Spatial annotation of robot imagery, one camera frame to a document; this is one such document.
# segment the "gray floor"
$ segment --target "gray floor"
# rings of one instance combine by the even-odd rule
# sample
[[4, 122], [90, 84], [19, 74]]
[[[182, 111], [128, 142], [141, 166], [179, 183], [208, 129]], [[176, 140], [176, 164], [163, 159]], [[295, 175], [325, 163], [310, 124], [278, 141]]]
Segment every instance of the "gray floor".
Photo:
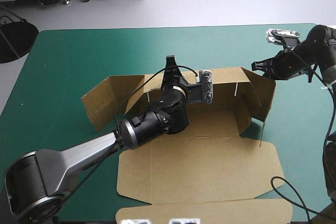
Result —
[[[278, 23], [332, 25], [336, 24], [334, 2], [335, 0], [91, 0], [84, 3], [72, 0], [70, 6], [61, 3], [40, 6], [36, 1], [26, 1], [9, 4], [8, 7], [35, 24], [39, 30], [48, 30]], [[0, 65], [0, 113], [24, 61], [25, 58]]]

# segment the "cardboard box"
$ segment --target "cardboard box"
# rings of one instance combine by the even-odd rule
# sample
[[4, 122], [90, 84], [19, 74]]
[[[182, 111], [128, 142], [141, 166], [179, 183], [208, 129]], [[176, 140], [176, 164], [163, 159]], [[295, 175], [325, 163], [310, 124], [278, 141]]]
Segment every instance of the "cardboard box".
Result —
[[[118, 193], [153, 205], [121, 209], [117, 221], [152, 219], [161, 224], [170, 218], [201, 218], [203, 223], [222, 219], [241, 223], [262, 212], [254, 216], [256, 222], [290, 222], [289, 203], [253, 200], [272, 190], [273, 176], [283, 177], [275, 147], [239, 136], [251, 118], [265, 121], [275, 82], [239, 67], [212, 69], [212, 73], [214, 103], [189, 104], [190, 124], [184, 131], [120, 155]], [[182, 74], [195, 82], [192, 72]], [[111, 122], [113, 109], [151, 76], [110, 76], [87, 93], [82, 100], [96, 130]], [[160, 97], [162, 77], [139, 90], [120, 112], [145, 110]], [[276, 181], [277, 187], [282, 184]]]

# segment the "green table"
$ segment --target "green table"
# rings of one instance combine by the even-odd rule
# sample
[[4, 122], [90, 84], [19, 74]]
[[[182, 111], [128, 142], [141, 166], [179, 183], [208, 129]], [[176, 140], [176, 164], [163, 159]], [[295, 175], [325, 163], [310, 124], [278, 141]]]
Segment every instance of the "green table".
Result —
[[[268, 28], [297, 30], [305, 38], [314, 24], [227, 27], [53, 30], [42, 32], [22, 69], [0, 117], [0, 170], [39, 148], [61, 150], [114, 129], [97, 133], [81, 96], [108, 75], [153, 73], [176, 55], [195, 69], [243, 66], [274, 56], [281, 47], [265, 42]], [[278, 150], [285, 177], [309, 207], [322, 210], [330, 200], [324, 185], [322, 142], [332, 103], [314, 79], [278, 81], [263, 139]], [[259, 138], [254, 121], [243, 136]], [[62, 220], [114, 220], [118, 209], [144, 203], [116, 192], [118, 155], [114, 155], [67, 202]], [[280, 190], [296, 199], [284, 186]], [[261, 198], [277, 198], [274, 192]], [[305, 220], [295, 208], [293, 220]]]

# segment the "black robotic arm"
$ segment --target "black robotic arm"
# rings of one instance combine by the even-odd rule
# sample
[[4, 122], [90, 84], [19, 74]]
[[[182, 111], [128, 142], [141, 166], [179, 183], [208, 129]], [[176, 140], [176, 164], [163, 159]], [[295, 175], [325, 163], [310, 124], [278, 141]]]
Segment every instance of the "black robotic arm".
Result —
[[[308, 80], [311, 82], [311, 78], [313, 74], [315, 74], [325, 85], [325, 88], [329, 90], [335, 106], [336, 29], [317, 25], [310, 30], [306, 40], [300, 42], [299, 38], [299, 33], [295, 31], [276, 29], [268, 30], [266, 36], [267, 41], [276, 45], [282, 45], [284, 49], [279, 51], [273, 58], [253, 62], [252, 70], [261, 70], [264, 72], [265, 77], [274, 80], [289, 80], [301, 74], [307, 74], [309, 77]], [[320, 68], [322, 78], [315, 72], [318, 67]], [[335, 214], [335, 211], [331, 211], [331, 209], [334, 209], [334, 202], [336, 202], [336, 134], [330, 134], [330, 130], [334, 115], [335, 108], [323, 146], [323, 168], [326, 179], [325, 184], [328, 195], [333, 201], [332, 206], [326, 208], [325, 212], [327, 213], [328, 218], [333, 221], [336, 220], [335, 217], [331, 217]], [[323, 218], [322, 220], [318, 219], [317, 222], [316, 220], [313, 220], [313, 223], [324, 223], [325, 220], [326, 219]]]

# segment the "robotic arm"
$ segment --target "robotic arm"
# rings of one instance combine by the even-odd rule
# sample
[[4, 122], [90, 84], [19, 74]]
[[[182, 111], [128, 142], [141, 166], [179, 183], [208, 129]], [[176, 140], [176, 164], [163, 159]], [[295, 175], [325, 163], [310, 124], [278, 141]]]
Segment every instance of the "robotic arm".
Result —
[[308, 73], [306, 65], [287, 49], [290, 48], [308, 65], [320, 67], [324, 81], [331, 84], [336, 80], [336, 29], [318, 25], [310, 30], [307, 39], [300, 43], [300, 34], [296, 31], [270, 29], [267, 41], [284, 45], [273, 58], [252, 63], [252, 70], [265, 72], [264, 76], [274, 80], [288, 80]]
[[[320, 68], [323, 81], [336, 94], [336, 29], [317, 25], [310, 30], [307, 39], [299, 41], [300, 34], [295, 31], [270, 29], [267, 31], [268, 42], [283, 45], [284, 49], [273, 58], [252, 63], [252, 70], [261, 70], [264, 76], [274, 80], [288, 80], [306, 73], [311, 82], [312, 71], [307, 65], [314, 65], [313, 70]], [[333, 181], [336, 182], [336, 137], [335, 133], [328, 138], [325, 149], [325, 162], [329, 173], [324, 170], [327, 192], [336, 202]]]
[[117, 131], [63, 151], [41, 149], [15, 161], [5, 172], [0, 223], [43, 223], [62, 208], [83, 170], [124, 147], [135, 149], [160, 135], [184, 130], [189, 124], [187, 104], [212, 104], [212, 74], [201, 70], [196, 84], [190, 84], [174, 56], [168, 56], [161, 91], [145, 112], [122, 120]]

